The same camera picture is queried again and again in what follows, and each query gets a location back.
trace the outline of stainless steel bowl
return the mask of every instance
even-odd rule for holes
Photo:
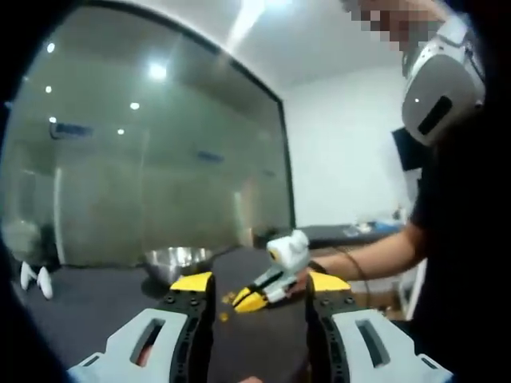
[[[158,282],[171,285],[181,275],[211,269],[213,252],[199,247],[168,247],[145,252],[145,269]]]

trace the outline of person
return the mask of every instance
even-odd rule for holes
[[[433,0],[358,0],[360,16],[371,29],[388,32],[399,49],[409,49],[413,28],[421,22],[444,22],[452,10]],[[465,9],[473,6],[465,2]],[[379,11],[379,19],[371,15]],[[473,338],[467,333],[477,324],[470,316],[471,299],[479,287],[473,280],[481,264],[481,249],[473,239],[477,223],[489,217],[484,182],[494,156],[492,118],[502,110],[491,81],[498,77],[491,50],[493,32],[480,28],[485,43],[487,94],[481,113],[453,126],[434,145],[430,164],[422,171],[422,183],[409,222],[397,234],[370,246],[315,259],[329,274],[348,281],[385,278],[416,266],[427,258],[425,282],[408,331],[418,352],[425,353],[455,374],[470,369]],[[299,275],[293,291],[304,288],[307,272]]]

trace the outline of black table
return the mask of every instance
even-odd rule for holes
[[[265,383],[297,382],[307,365],[304,302],[271,310],[234,314],[221,299],[237,293],[269,266],[265,251],[238,249],[213,264],[216,322],[209,368],[211,383],[236,383],[251,375]],[[104,351],[109,335],[135,315],[154,307],[166,289],[148,294],[147,274],[136,269],[67,269],[52,274],[54,298],[32,286],[22,292],[48,343],[71,367]],[[229,319],[221,322],[218,314]]]

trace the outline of vr headset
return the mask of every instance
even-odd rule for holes
[[[425,45],[405,53],[402,120],[415,140],[432,145],[482,108],[485,74],[477,51],[468,22],[455,15]]]

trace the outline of black shirt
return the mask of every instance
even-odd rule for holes
[[[426,278],[412,321],[421,352],[455,373],[469,367],[481,316],[484,280],[481,253],[491,239],[485,228],[491,209],[484,193],[491,140],[485,113],[456,128],[436,148],[422,171],[422,183],[411,222],[425,236]]]

